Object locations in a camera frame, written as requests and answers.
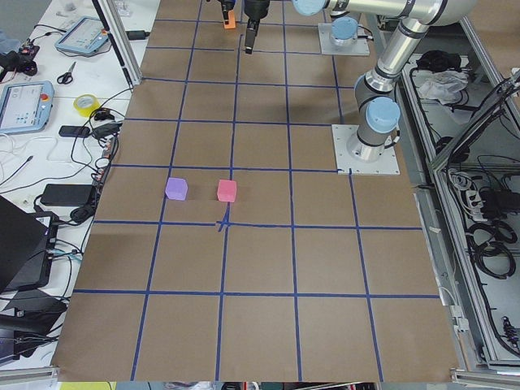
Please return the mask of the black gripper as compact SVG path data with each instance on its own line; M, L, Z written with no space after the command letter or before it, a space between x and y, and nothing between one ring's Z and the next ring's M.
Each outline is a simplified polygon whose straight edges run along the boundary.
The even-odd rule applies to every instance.
M245 30L245 53L252 54L258 34L258 20L268 15L270 0L244 0L244 13L249 18Z

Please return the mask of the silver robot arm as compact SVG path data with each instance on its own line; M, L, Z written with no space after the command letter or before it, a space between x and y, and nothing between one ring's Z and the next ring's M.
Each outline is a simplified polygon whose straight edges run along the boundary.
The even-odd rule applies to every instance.
M336 46L345 46L358 37L358 21L349 16L334 19L331 23L330 39Z
M476 6L473 0L351 0L294 1L298 13L310 16L321 10L340 8L373 15L397 17L400 22L375 66L360 76L355 98L361 119L357 131L346 142L349 154L366 163L379 159L387 148L389 134L396 129L401 109L391 98L404 66L432 26L454 24Z

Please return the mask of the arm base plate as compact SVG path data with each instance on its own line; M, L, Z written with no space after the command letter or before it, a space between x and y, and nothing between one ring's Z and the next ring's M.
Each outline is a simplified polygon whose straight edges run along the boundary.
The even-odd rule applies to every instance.
M381 146L367 146L358 140L358 126L333 124L332 140L339 175L398 176L400 169L392 138Z
M332 24L318 24L318 37L320 50L323 55L344 55L344 56L369 56L370 48L368 39L361 37L362 29L359 28L356 37L349 39L339 39L332 33Z

